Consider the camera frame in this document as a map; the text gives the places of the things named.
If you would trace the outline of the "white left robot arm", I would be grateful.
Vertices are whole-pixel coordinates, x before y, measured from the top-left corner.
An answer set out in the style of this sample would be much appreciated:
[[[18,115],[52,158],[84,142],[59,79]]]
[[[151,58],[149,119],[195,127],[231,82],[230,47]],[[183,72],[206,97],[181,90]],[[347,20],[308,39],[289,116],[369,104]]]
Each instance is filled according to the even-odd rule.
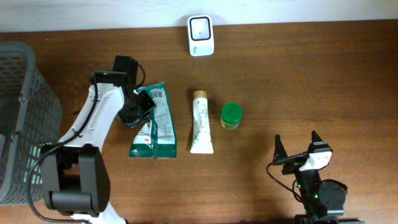
[[[40,154],[44,200],[75,223],[126,223],[109,202],[111,183],[101,151],[115,117],[129,128],[150,118],[155,103],[128,72],[92,74],[88,97],[77,119],[56,144]]]

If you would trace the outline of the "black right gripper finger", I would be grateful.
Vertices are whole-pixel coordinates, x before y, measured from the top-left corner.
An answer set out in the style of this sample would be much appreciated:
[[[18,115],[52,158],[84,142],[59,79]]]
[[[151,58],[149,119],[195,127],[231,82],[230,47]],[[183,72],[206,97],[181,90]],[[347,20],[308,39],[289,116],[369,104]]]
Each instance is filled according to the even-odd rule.
[[[311,132],[312,135],[312,143],[320,143],[323,142],[323,139],[317,134],[316,131],[312,131]]]
[[[279,134],[275,135],[274,146],[275,149],[274,149],[273,159],[285,159],[288,157]]]

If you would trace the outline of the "green white package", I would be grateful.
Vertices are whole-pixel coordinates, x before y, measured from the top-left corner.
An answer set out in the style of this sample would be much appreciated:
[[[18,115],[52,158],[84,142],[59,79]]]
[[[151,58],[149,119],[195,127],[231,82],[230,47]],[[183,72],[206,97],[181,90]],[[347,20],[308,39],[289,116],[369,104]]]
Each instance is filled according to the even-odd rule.
[[[176,158],[177,137],[165,83],[140,87],[137,92],[148,93],[155,107],[150,111],[149,120],[134,138],[129,157]]]

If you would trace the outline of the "green lid jar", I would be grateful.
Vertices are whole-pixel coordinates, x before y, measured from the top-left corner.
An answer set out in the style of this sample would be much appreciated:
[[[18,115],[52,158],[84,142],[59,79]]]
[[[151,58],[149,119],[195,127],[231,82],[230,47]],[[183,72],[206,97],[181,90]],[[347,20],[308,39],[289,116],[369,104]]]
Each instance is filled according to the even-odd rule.
[[[230,102],[224,105],[221,110],[220,123],[228,130],[236,129],[243,118],[243,108],[241,105]]]

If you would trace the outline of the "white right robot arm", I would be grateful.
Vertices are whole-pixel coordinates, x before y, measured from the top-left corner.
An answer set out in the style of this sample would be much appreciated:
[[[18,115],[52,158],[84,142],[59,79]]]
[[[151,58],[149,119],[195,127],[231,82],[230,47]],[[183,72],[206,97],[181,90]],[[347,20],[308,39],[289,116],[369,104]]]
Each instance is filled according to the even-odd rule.
[[[348,187],[337,180],[321,179],[319,171],[329,165],[333,150],[316,131],[311,133],[308,149],[288,156],[280,136],[275,135],[273,160],[266,167],[268,176],[292,193],[305,210],[294,216],[294,223],[362,223],[358,219],[341,219]],[[271,166],[282,166],[283,175],[294,175],[290,187],[277,180],[269,171]]]

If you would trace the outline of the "white tube with tan cap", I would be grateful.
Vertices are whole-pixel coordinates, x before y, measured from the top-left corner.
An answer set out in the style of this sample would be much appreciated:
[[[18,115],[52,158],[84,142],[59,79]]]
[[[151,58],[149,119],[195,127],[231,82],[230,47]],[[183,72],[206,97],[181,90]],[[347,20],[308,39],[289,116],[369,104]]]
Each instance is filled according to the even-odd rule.
[[[193,139],[192,154],[213,154],[207,93],[203,90],[193,92]]]

